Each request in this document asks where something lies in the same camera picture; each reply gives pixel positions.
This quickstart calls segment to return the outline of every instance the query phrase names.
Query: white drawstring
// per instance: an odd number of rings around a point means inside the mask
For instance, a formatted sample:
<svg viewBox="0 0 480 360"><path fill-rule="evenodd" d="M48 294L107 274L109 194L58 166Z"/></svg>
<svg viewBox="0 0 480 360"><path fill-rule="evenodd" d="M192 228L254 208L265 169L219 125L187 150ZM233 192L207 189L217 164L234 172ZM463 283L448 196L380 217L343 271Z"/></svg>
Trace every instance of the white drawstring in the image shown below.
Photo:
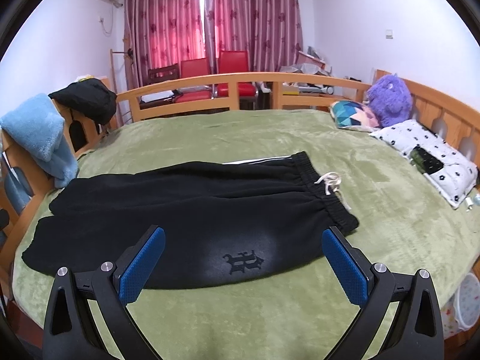
<svg viewBox="0 0 480 360"><path fill-rule="evenodd" d="M334 193L338 193L346 209L351 210L350 206L345 201L342 192L340 192L340 183L342 182L340 175L336 172L325 173L322 177L315 181L314 184L320 184L322 181L325 183L325 195L330 195L328 187L332 188Z"/></svg>

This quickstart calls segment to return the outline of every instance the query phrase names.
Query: purple floral curtain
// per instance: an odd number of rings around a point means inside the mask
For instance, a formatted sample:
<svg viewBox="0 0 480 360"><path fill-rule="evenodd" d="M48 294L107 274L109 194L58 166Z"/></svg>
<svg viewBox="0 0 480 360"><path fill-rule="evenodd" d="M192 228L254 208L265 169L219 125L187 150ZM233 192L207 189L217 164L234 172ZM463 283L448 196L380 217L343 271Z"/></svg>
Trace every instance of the purple floral curtain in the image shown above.
<svg viewBox="0 0 480 360"><path fill-rule="evenodd" d="M252 71L295 63L302 49L298 0L205 0L205 48L212 69L220 50L247 50Z"/></svg>
<svg viewBox="0 0 480 360"><path fill-rule="evenodd" d="M133 85L148 69L205 57L200 0L125 0L125 27L133 49Z"/></svg>

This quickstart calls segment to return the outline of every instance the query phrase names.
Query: black sweatpants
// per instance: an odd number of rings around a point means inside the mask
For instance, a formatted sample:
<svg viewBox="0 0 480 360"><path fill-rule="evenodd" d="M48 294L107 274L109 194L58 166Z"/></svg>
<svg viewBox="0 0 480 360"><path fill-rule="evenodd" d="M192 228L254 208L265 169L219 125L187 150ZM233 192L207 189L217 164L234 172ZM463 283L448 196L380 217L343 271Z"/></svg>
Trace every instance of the black sweatpants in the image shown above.
<svg viewBox="0 0 480 360"><path fill-rule="evenodd" d="M190 162L71 181L40 219L25 263L55 275L116 261L150 225L166 247L146 288L196 288L285 271L322 256L322 232L358 226L305 152L243 164Z"/></svg>

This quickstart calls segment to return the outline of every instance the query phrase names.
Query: elastic waistband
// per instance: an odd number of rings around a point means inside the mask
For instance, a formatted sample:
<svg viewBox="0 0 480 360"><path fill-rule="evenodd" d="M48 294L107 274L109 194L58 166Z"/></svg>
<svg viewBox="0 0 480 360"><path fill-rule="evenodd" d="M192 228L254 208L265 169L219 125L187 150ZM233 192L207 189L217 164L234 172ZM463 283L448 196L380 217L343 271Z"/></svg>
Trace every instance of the elastic waistband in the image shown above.
<svg viewBox="0 0 480 360"><path fill-rule="evenodd" d="M308 154L301 151L292 155L291 158L300 173L303 183L311 193L323 202L328 214L336 222L340 232L343 235L347 235L356 229L359 225L357 218L348 212L335 193L331 191L330 195L326 195L325 183L323 181L315 184L315 181L320 178L320 174L317 173L311 164Z"/></svg>

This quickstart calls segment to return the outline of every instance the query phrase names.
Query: embroidered logo on pants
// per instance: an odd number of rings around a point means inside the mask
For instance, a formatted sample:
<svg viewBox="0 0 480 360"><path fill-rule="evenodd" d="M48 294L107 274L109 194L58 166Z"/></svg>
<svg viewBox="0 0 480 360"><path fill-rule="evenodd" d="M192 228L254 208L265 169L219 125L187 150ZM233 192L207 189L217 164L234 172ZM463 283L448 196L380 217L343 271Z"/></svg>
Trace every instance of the embroidered logo on pants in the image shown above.
<svg viewBox="0 0 480 360"><path fill-rule="evenodd" d="M232 257L230 254L226 254L223 256L223 258L226 259L226 262L230 264L230 275L236 271L245 273L245 268L261 269L261 265L263 263L263 259L258 257L254 250L251 251L251 254L248 254L248 252L244 251L239 253L238 257Z"/></svg>

